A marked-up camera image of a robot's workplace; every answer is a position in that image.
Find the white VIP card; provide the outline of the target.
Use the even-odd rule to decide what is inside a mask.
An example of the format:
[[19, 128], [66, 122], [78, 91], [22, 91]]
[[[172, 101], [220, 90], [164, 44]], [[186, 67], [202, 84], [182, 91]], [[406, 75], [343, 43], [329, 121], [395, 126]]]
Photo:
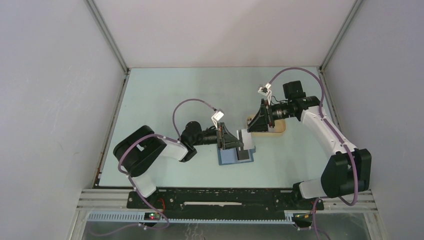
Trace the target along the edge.
[[237, 139], [243, 143], [243, 146], [238, 148], [240, 151], [252, 150], [256, 148], [252, 134], [248, 132], [247, 129], [237, 130], [236, 136]]

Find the blue card holder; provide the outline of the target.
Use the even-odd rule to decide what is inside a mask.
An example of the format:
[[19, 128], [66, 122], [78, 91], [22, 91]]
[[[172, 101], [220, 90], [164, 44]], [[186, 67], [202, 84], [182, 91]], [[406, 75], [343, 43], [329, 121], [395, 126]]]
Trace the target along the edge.
[[232, 149], [217, 149], [217, 156], [218, 156], [218, 164], [220, 166], [227, 166], [227, 165], [235, 165], [235, 164], [244, 164], [244, 163], [251, 163], [254, 161], [253, 154], [256, 152], [255, 149], [250, 149], [250, 159], [248, 160], [241, 160], [238, 161], [237, 159], [237, 153], [236, 151], [239, 150], [238, 148], [232, 148]]

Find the black card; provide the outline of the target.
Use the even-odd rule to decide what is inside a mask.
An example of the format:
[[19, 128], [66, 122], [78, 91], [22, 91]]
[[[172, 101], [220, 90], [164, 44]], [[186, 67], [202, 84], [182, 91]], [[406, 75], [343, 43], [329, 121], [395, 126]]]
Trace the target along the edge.
[[250, 151], [249, 150], [237, 150], [236, 151], [237, 160], [244, 161], [250, 159]]

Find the beige oval tray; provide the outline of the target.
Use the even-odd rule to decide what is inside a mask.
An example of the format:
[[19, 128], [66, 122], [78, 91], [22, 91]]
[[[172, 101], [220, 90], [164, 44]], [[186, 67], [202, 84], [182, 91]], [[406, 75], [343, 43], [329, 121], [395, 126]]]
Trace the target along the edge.
[[285, 119], [275, 120], [274, 125], [271, 126], [268, 121], [269, 116], [265, 113], [260, 113], [258, 116], [256, 114], [249, 115], [246, 119], [246, 127], [248, 127], [254, 119], [256, 119], [256, 123], [261, 124], [261, 126], [265, 124], [265, 126], [268, 127], [268, 131], [251, 132], [253, 137], [280, 137], [287, 129]]

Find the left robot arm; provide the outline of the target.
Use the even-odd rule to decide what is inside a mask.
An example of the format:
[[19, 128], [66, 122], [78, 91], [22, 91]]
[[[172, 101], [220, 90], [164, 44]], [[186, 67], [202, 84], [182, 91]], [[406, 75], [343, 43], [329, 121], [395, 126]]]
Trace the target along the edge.
[[113, 155], [118, 160], [118, 171], [125, 174], [138, 201], [145, 208], [153, 208], [158, 202], [157, 185], [148, 174], [157, 160], [174, 160], [185, 163], [196, 154], [196, 146], [215, 145], [219, 150], [242, 148], [244, 143], [231, 134], [223, 122], [202, 129], [197, 121], [186, 124], [179, 139], [155, 133], [148, 125], [140, 127], [118, 143]]

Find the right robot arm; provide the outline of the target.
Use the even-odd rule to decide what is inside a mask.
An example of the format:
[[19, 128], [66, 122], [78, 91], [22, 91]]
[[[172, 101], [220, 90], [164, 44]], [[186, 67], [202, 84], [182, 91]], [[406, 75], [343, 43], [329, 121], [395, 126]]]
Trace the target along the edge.
[[261, 86], [258, 92], [260, 108], [247, 124], [249, 133], [264, 133], [275, 127], [277, 120], [297, 118], [312, 131], [326, 156], [329, 158], [320, 178], [295, 183], [291, 194], [291, 204], [304, 209], [312, 198], [339, 198], [367, 191], [370, 185], [372, 155], [367, 149], [359, 149], [332, 123], [320, 100], [307, 96], [300, 81], [283, 85], [285, 100], [271, 104], [271, 84]]

